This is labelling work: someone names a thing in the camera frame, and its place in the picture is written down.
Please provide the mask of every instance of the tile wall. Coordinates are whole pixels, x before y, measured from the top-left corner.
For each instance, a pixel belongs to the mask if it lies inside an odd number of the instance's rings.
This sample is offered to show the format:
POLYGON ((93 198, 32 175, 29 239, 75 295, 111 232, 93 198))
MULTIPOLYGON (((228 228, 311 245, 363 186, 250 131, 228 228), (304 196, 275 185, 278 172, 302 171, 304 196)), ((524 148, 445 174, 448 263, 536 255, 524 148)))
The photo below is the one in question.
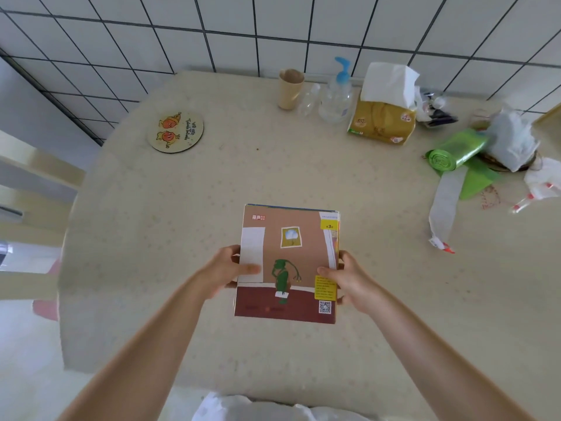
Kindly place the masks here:
POLYGON ((100 144, 179 70, 325 81, 334 56, 533 120, 561 102, 560 31, 561 0, 0 0, 0 56, 100 144))

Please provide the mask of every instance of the wooden chair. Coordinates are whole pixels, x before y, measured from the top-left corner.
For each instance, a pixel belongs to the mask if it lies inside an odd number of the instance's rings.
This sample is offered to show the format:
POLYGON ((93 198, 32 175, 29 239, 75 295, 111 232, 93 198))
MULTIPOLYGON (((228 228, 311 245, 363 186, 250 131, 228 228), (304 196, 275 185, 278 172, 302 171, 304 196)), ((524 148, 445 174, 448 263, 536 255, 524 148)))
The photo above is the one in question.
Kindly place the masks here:
MULTIPOLYGON (((79 190, 85 172, 0 131, 0 162, 79 190)), ((0 240, 62 247, 72 204, 0 185, 0 240)), ((0 272, 0 300, 56 300, 54 273, 0 272)))

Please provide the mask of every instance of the book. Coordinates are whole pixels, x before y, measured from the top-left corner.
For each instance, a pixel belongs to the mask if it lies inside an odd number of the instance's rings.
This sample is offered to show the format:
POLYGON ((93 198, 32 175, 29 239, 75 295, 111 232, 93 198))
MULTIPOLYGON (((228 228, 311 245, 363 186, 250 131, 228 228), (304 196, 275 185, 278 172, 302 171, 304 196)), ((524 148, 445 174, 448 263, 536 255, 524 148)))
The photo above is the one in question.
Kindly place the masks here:
POLYGON ((247 204, 240 263, 263 266, 238 277, 235 316, 335 323, 337 285, 318 267, 337 268, 340 214, 247 204))

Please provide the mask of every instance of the round coaster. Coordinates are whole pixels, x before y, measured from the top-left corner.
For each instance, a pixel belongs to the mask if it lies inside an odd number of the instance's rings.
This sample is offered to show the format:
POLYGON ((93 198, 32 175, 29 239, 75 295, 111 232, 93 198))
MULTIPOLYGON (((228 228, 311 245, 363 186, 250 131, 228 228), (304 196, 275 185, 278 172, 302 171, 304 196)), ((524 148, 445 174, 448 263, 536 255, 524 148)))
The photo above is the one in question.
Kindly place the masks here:
POLYGON ((191 148, 202 136, 202 118, 193 112, 170 112, 148 133, 148 142, 160 152, 173 154, 191 148))

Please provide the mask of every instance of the beige tabletop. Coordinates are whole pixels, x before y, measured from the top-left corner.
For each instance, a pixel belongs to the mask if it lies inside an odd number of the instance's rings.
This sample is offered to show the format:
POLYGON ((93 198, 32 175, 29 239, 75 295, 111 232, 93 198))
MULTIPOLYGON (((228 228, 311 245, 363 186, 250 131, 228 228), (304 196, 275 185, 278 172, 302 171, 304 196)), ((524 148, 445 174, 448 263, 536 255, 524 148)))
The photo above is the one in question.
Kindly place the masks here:
MULTIPOLYGON (((170 80, 125 119, 85 179, 60 273, 66 368, 94 372, 223 245, 240 241, 246 203, 333 209, 343 249, 538 418, 558 416, 561 199, 519 214, 521 174, 458 205, 451 245, 429 244, 438 176, 422 155, 460 123, 417 127, 403 147, 345 133, 317 113, 276 106, 277 81, 202 72, 170 80), (197 112, 201 140, 154 150, 146 133, 197 112)), ((561 155, 550 142, 541 151, 561 155)), ((235 318, 234 291, 205 304, 177 384, 365 414, 433 419, 374 323, 352 308, 336 325, 235 318)))

